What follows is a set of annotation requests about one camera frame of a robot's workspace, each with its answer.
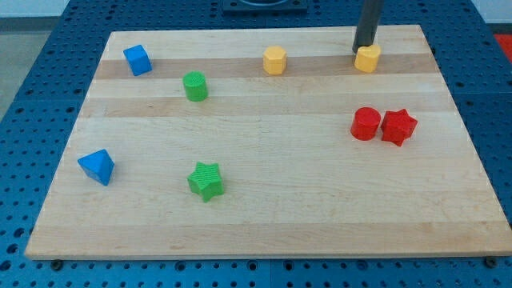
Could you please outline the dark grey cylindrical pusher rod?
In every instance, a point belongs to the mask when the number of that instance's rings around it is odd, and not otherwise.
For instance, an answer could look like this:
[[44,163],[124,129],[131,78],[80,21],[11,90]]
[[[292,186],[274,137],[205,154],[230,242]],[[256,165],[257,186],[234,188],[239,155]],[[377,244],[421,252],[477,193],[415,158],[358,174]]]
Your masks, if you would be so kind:
[[360,47],[374,44],[383,6],[384,0],[365,0],[363,2],[352,45],[352,51],[355,54]]

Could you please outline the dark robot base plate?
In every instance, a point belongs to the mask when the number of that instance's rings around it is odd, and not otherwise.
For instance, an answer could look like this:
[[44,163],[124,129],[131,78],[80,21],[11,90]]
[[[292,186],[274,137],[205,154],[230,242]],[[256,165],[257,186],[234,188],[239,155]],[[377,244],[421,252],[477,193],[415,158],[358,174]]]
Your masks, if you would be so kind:
[[308,0],[221,0],[224,14],[307,11]]

